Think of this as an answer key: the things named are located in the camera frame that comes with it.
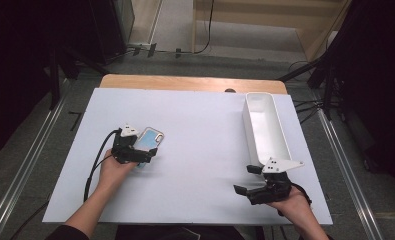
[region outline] smartphone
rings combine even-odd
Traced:
[[[151,127],[148,127],[141,133],[134,144],[134,148],[142,151],[150,151],[151,149],[159,147],[165,135]],[[137,165],[138,168],[143,168],[145,163]]]

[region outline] white tabletop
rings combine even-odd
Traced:
[[[303,186],[321,224],[332,224],[289,95],[273,95],[292,160],[288,172]],[[289,223],[266,205],[252,206],[233,185],[263,185],[250,164],[242,110],[244,94],[137,89],[95,89],[72,144],[43,222],[64,222],[82,204],[95,156],[112,130],[125,123],[165,134],[157,156],[134,169],[106,206],[100,222],[139,224],[269,225]],[[111,148],[109,140],[105,149]],[[99,170],[93,177],[95,189]]]

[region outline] wire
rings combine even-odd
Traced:
[[[103,160],[101,160],[100,163],[97,164],[98,159],[100,158],[101,152],[103,151],[104,146],[106,146],[106,143],[109,140],[109,138],[113,134],[119,133],[119,132],[120,132],[120,130],[113,130],[111,133],[109,133],[109,135],[107,135],[106,139],[104,139],[103,144],[101,145],[100,150],[98,151],[97,157],[94,160],[94,164],[92,165],[90,176],[88,177],[87,183],[85,184],[84,202],[88,199],[88,193],[89,193],[89,189],[90,189],[90,185],[91,185],[92,176],[94,174],[94,171],[97,169],[98,165],[100,165],[104,160],[106,160],[107,158],[111,157],[111,156],[108,156],[108,157],[104,158]]]
[[[10,240],[15,240],[19,237],[20,233],[23,231],[23,229],[28,225],[28,223],[36,216],[38,213],[40,213],[45,207],[48,206],[48,203],[50,201],[46,201],[41,207],[39,207],[26,221],[17,229],[17,231],[13,234],[13,236],[10,238]]]
[[[304,103],[307,103],[307,102],[321,102],[323,100],[324,99],[321,98],[321,99],[315,99],[315,100],[293,100],[293,102],[304,102]]]
[[[206,1],[204,1],[203,4],[204,4],[204,6],[203,6],[203,9],[204,9],[204,20],[203,20],[204,32],[206,33],[206,36],[210,36],[208,28],[207,28],[207,21],[206,21]],[[209,49],[209,53],[210,53],[212,51],[212,46],[209,45],[209,48],[210,48]]]
[[[326,51],[328,51],[328,38],[327,38],[326,43],[325,43],[325,52]]]
[[[211,30],[211,28],[212,28],[213,5],[215,5],[215,0],[212,0],[212,7],[210,8],[210,17],[209,17],[209,36],[208,36],[208,40],[207,40],[206,46],[205,46],[202,50],[200,50],[200,51],[198,51],[198,52],[194,52],[194,54],[199,54],[199,53],[204,52],[204,51],[206,50],[206,48],[209,46],[209,44],[210,44],[210,30]]]
[[[274,227],[271,226],[271,236],[272,236],[272,240],[275,240],[275,235],[274,235]]]
[[[300,121],[300,124],[303,124],[304,122],[306,122],[309,118],[313,117],[318,111],[320,110],[320,108],[315,108],[313,109],[313,111],[303,120]]]
[[[282,237],[284,238],[284,240],[288,240],[287,236],[285,235],[284,228],[282,226],[279,226],[279,228],[281,229]]]
[[[310,104],[310,103],[315,104],[315,105],[320,105],[320,104],[322,104],[322,100],[314,100],[314,101],[295,101],[295,102],[299,102],[299,104],[294,105],[295,108],[300,107],[300,106],[305,105],[305,104]]]
[[[288,73],[290,73],[291,72],[291,67],[293,67],[295,64],[297,64],[297,63],[307,63],[307,64],[309,64],[309,65],[311,65],[310,64],[310,62],[308,62],[308,61],[296,61],[296,62],[293,62],[289,67],[288,67]],[[297,78],[293,78],[294,80],[296,80],[296,81],[305,81],[305,79],[297,79]]]
[[[127,50],[127,51],[126,51],[125,53],[123,53],[123,54],[119,54],[119,55],[117,55],[117,56],[108,58],[108,59],[106,60],[108,63],[104,64],[103,66],[108,66],[108,65],[112,64],[116,59],[118,59],[118,58],[120,58],[120,57],[123,57],[123,56],[125,56],[125,55],[128,55],[128,54],[134,52],[133,50],[128,51],[128,48],[131,48],[131,47],[126,47],[126,50]]]
[[[207,47],[209,46],[209,44],[210,44],[210,39],[211,39],[211,29],[212,29],[212,18],[213,18],[213,6],[214,6],[214,4],[215,4],[215,0],[212,0],[212,5],[211,5],[211,8],[210,8],[210,17],[209,17],[209,33],[208,33],[208,40],[207,40],[207,43],[206,43],[206,45],[204,46],[204,48],[202,49],[202,50],[200,50],[200,51],[197,51],[197,52],[190,52],[190,51],[187,51],[187,52],[173,52],[173,51],[163,51],[163,50],[154,50],[154,52],[155,53],[168,53],[168,54],[181,54],[181,55],[196,55],[196,54],[200,54],[200,53],[202,53],[202,52],[204,52],[206,49],[207,49]],[[127,49],[128,48],[131,48],[131,49],[137,49],[137,47],[127,47]],[[151,50],[148,50],[148,49],[146,49],[146,48],[138,48],[140,51],[147,51],[147,52],[150,52]],[[128,53],[130,53],[130,52],[134,52],[135,50],[131,50],[131,51],[127,51],[125,54],[123,54],[123,55],[126,55],[126,54],[128,54]]]
[[[320,107],[318,105],[313,105],[313,106],[308,107],[308,108],[298,109],[298,110],[296,110],[296,113],[305,112],[305,111],[308,111],[308,110],[311,110],[311,109],[314,109],[314,108],[320,108]]]

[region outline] white plastic container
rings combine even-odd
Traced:
[[[292,160],[271,94],[248,93],[243,118],[252,165],[264,166],[271,158]]]

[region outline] aluminum rail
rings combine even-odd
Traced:
[[[28,181],[29,176],[31,175],[31,172],[48,139],[48,136],[50,135],[51,130],[53,129],[54,124],[60,115],[66,96],[71,89],[71,85],[72,84],[69,82],[69,80],[64,80],[61,89],[62,97],[59,103],[52,111],[48,113],[25,159],[23,160],[22,165],[10,184],[10,187],[4,194],[3,198],[0,200],[0,235],[16,205],[17,200],[19,199],[20,194],[22,193],[23,188],[26,185],[26,182]]]
[[[318,92],[312,91],[312,93],[314,100],[320,99]],[[362,192],[355,174],[353,173],[352,167],[335,131],[333,122],[329,121],[322,111],[319,111],[318,115],[368,239],[384,239],[369,203]]]

